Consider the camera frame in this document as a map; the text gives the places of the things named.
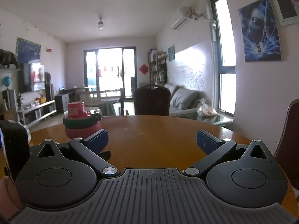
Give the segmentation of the person's left hand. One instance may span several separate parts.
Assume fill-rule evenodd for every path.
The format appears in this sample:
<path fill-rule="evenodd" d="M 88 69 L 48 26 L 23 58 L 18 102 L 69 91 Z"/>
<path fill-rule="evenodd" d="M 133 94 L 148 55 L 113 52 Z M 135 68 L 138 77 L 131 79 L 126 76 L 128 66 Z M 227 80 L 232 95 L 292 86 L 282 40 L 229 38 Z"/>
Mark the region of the person's left hand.
<path fill-rule="evenodd" d="M 11 218 L 23 208 L 19 194 L 13 181 L 4 176 L 0 181 L 0 211 L 6 219 Z"/>

